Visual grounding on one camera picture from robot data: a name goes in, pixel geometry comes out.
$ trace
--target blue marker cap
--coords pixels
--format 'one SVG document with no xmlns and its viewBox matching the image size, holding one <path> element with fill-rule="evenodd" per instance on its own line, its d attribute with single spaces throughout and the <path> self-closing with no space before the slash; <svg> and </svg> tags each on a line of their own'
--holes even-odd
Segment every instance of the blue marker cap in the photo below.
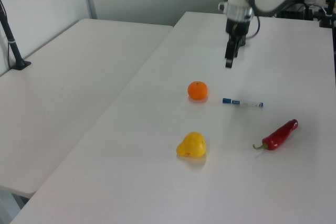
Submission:
<svg viewBox="0 0 336 224">
<path fill-rule="evenodd" d="M 223 103 L 231 103 L 231 99 L 223 98 Z"/>
</svg>

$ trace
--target marker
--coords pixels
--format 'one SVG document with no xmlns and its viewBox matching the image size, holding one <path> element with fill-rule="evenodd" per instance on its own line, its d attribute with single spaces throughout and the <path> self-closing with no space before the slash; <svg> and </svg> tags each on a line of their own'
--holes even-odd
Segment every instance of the marker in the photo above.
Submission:
<svg viewBox="0 0 336 224">
<path fill-rule="evenodd" d="M 228 98 L 223 98 L 223 103 L 231 103 L 231 104 L 235 104 L 235 105 L 242 105 L 242 106 L 249 106 L 249 107 L 264 107 L 264 103 L 263 102 L 247 102 L 247 101 L 239 101 L 239 100 L 231 100 Z"/>
</svg>

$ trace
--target pen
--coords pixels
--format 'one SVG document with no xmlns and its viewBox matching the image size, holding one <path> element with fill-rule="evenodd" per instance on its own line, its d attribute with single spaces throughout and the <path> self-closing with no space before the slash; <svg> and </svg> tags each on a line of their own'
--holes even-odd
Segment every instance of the pen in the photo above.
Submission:
<svg viewBox="0 0 336 224">
<path fill-rule="evenodd" d="M 235 105 L 243 105 L 243 106 L 252 106 L 252 107 L 264 107 L 263 102 L 247 102 L 247 101 L 240 101 L 240 100 L 232 100 L 229 98 L 223 98 L 223 103 L 231 103 Z"/>
</svg>

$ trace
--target yellow pear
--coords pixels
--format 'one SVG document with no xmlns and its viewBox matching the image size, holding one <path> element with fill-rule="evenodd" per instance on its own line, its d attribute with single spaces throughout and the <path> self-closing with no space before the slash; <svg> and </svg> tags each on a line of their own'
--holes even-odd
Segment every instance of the yellow pear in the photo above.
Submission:
<svg viewBox="0 0 336 224">
<path fill-rule="evenodd" d="M 190 132 L 178 145 L 176 152 L 184 157 L 202 157 L 206 152 L 205 139 L 199 132 Z"/>
</svg>

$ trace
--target chili pepper stem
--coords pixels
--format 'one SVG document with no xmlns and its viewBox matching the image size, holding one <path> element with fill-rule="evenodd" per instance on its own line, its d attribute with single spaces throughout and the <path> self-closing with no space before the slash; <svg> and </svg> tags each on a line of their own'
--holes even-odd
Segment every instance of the chili pepper stem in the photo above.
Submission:
<svg viewBox="0 0 336 224">
<path fill-rule="evenodd" d="M 267 149 L 267 148 L 268 148 L 268 145 L 267 145 L 267 144 L 263 144 L 263 145 L 260 146 L 260 147 L 256 147 L 255 145 L 253 145 L 253 148 L 256 149 L 256 150 Z"/>
</svg>

